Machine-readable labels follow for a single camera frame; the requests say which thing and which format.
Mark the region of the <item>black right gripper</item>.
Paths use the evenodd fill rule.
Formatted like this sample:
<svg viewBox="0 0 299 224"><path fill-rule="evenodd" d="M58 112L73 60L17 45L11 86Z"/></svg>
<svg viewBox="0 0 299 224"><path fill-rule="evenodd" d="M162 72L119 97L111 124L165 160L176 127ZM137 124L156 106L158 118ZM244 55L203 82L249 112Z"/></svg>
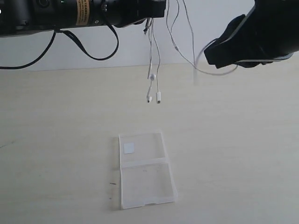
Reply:
<svg viewBox="0 0 299 224"><path fill-rule="evenodd" d="M209 65L253 68L299 50L299 2L256 0L248 14L235 17L204 55Z"/></svg>

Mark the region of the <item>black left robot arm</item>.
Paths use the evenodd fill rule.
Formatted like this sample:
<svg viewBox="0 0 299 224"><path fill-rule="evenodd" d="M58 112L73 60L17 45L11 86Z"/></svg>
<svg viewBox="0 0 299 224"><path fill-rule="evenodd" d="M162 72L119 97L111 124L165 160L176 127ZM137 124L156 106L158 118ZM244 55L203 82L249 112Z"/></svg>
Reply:
<svg viewBox="0 0 299 224"><path fill-rule="evenodd" d="M117 28L163 18L164 0L2 0L0 36L113 25Z"/></svg>

